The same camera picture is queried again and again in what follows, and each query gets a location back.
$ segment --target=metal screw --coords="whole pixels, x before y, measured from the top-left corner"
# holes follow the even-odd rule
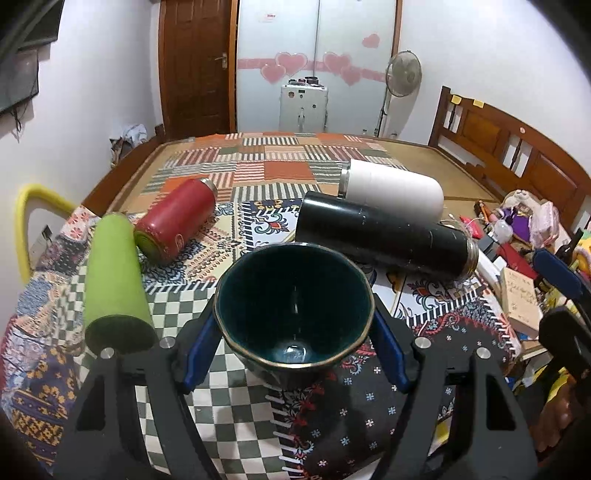
[[[422,349],[427,349],[431,346],[431,340],[427,337],[417,337],[414,339],[414,344]]]
[[[160,340],[160,346],[162,348],[172,348],[174,347],[175,343],[176,340],[174,339],[174,337],[164,337],[162,338],[162,340]]]
[[[476,354],[484,360],[491,357],[491,351],[488,348],[484,348],[483,346],[476,350]]]
[[[112,358],[114,354],[115,354],[115,350],[113,350],[110,346],[108,346],[107,348],[103,348],[100,351],[100,357],[104,358],[105,360]]]

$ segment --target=pink bag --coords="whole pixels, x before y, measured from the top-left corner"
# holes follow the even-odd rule
[[[546,202],[534,210],[530,220],[530,243],[534,248],[551,247],[560,233],[558,209]]]

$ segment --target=wall outlet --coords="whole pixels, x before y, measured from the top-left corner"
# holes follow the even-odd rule
[[[33,243],[31,245],[31,248],[29,249],[29,263],[33,268],[35,268],[35,266],[39,262],[39,259],[41,258],[43,253],[45,253],[47,247],[49,247],[50,245],[51,229],[48,225],[46,225],[43,231],[37,237],[37,240],[35,240],[35,243]]]

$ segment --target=wooden headboard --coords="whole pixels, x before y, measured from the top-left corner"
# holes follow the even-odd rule
[[[481,164],[464,157],[468,163],[460,161],[459,155],[440,146],[441,137],[470,152]],[[552,201],[568,230],[586,196],[591,195],[589,175],[551,139],[491,105],[452,95],[449,87],[441,89],[429,146],[454,159],[500,199],[523,189]],[[518,176],[520,158],[530,147],[525,170]]]

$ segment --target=wooden door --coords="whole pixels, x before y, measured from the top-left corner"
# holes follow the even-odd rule
[[[160,96],[169,140],[229,132],[229,3],[161,3]]]

